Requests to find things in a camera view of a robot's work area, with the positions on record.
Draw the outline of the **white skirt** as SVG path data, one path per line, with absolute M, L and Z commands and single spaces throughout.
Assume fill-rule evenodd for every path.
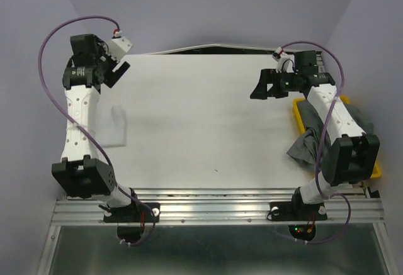
M 120 105 L 97 111 L 95 139 L 104 148 L 126 146 L 127 115 Z

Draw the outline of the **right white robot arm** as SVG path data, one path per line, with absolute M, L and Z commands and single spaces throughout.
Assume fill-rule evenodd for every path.
M 273 222 L 302 221 L 316 216 L 327 218 L 323 201 L 337 193 L 342 184 L 356 184 L 371 177 L 380 141 L 353 119 L 339 97 L 334 79 L 319 72 L 316 52 L 289 56 L 278 47 L 273 53 L 275 69 L 263 69 L 251 99 L 285 98 L 302 93 L 322 121 L 315 177 L 297 188 L 290 201 L 270 204 Z

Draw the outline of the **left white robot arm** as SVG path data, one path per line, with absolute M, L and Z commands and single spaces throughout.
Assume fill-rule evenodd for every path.
M 97 199 L 108 217 L 127 221 L 140 214 L 140 205 L 130 188 L 121 187 L 111 162 L 99 159 L 96 142 L 96 110 L 101 87 L 112 88 L 129 69 L 123 57 L 132 42 L 120 30 L 104 42 L 94 34 L 70 38 L 72 56 L 62 77 L 67 103 L 65 144 L 60 162 L 52 164 L 52 175 L 71 198 Z

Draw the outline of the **yellow plastic bin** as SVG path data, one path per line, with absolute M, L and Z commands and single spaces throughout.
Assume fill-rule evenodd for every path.
M 296 126 L 298 128 L 299 134 L 303 134 L 307 131 L 307 127 L 305 126 L 305 120 L 302 119 L 302 112 L 301 112 L 301 103 L 307 102 L 304 98 L 297 98 L 293 100 L 292 103 L 292 113 L 295 118 Z M 373 168 L 372 175 L 370 179 L 379 179 L 383 176 L 382 168 L 378 162 L 378 159 L 375 161 L 375 165 Z

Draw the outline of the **grey skirt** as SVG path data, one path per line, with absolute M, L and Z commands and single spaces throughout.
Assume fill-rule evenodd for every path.
M 371 119 L 352 104 L 344 104 L 354 121 L 367 133 L 374 133 Z M 314 107 L 306 100 L 297 103 L 305 132 L 288 149 L 287 155 L 303 166 L 315 166 L 323 123 Z

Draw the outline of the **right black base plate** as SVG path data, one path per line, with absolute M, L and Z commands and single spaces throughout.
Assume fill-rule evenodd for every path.
M 297 206 L 291 201 L 270 203 L 267 219 L 272 222 L 288 222 L 291 236 L 297 240 L 310 242 L 316 235 L 316 223 L 327 220 L 323 203 Z

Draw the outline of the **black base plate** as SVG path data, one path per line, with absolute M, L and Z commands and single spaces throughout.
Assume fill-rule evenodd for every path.
M 131 203 L 128 206 L 111 208 L 98 205 L 103 210 L 103 222 L 117 224 L 119 243 L 134 247 L 146 243 L 159 222 L 159 203 Z
M 267 219 L 272 222 L 288 222 L 291 236 L 297 240 L 310 242 L 316 235 L 316 223 L 327 220 L 323 203 L 297 206 L 291 201 L 270 203 Z

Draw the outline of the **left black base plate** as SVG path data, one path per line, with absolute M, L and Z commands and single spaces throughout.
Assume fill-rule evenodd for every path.
M 117 224 L 119 243 L 134 247 L 146 243 L 159 222 L 159 203 L 131 203 L 128 206 L 111 208 L 98 205 L 103 210 L 103 222 Z

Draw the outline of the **aluminium rail frame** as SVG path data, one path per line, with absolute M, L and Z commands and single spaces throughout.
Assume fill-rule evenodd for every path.
M 266 215 L 310 181 L 286 152 L 297 138 L 292 98 L 249 99 L 269 55 L 128 55 L 98 111 L 127 114 L 127 142 L 107 150 L 118 181 L 161 216 L 146 244 L 116 236 L 96 201 L 54 207 L 40 274 L 397 274 L 382 202 L 364 185 L 325 203 L 332 242 L 303 245 Z

